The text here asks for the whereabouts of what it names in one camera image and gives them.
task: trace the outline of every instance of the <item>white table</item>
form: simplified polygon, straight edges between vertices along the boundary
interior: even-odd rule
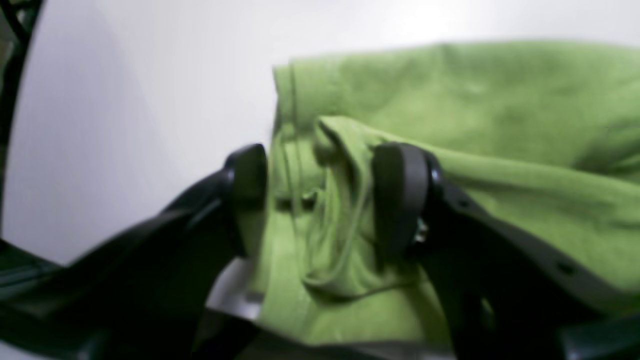
[[[29,53],[3,233],[68,264],[235,148],[269,143],[274,64],[505,38],[640,44],[636,0],[48,0]],[[254,318],[234,263],[211,306]]]

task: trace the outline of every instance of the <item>green fabric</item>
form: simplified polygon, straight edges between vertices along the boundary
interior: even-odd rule
[[[369,162],[389,141],[433,151],[490,213],[640,291],[638,49],[438,45],[294,61],[275,78],[263,326],[309,344],[448,344],[428,278],[378,256]]]

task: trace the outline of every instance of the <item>white background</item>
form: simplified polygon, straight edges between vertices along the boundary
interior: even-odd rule
[[[269,142],[271,67],[291,57],[512,38],[640,44],[639,13],[636,0],[48,0],[2,235],[68,264],[153,215],[233,149]]]

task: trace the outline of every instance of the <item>green cloth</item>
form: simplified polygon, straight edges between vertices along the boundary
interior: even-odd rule
[[[447,346],[427,276],[380,261],[369,163],[389,141],[433,151],[491,214],[640,291],[640,50],[437,45],[293,61],[275,79],[263,326]]]

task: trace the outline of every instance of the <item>green towel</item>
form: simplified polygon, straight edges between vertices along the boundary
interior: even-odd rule
[[[263,326],[312,345],[449,344],[428,275],[381,260],[370,160],[389,141],[433,151],[491,214],[640,291],[638,49],[437,45],[294,61],[275,78]]]

